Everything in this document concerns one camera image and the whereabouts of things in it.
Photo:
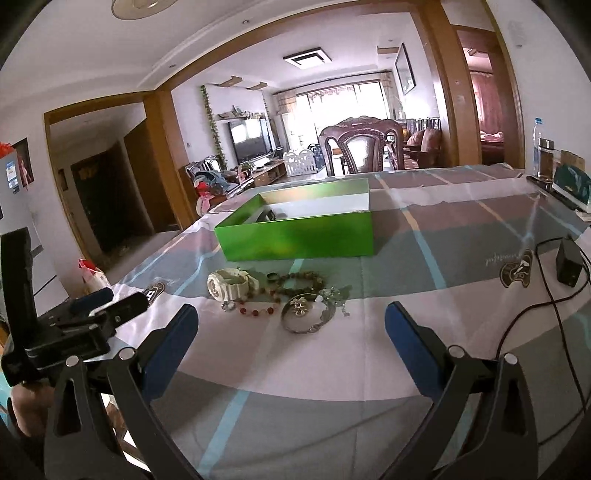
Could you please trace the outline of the person's left hand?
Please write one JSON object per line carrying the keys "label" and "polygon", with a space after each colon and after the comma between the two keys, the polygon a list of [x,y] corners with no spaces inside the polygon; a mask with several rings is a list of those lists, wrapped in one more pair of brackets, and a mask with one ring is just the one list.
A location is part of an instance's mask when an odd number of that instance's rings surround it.
{"label": "person's left hand", "polygon": [[45,435],[54,388],[45,383],[19,384],[11,390],[14,418],[19,430],[29,438]]}

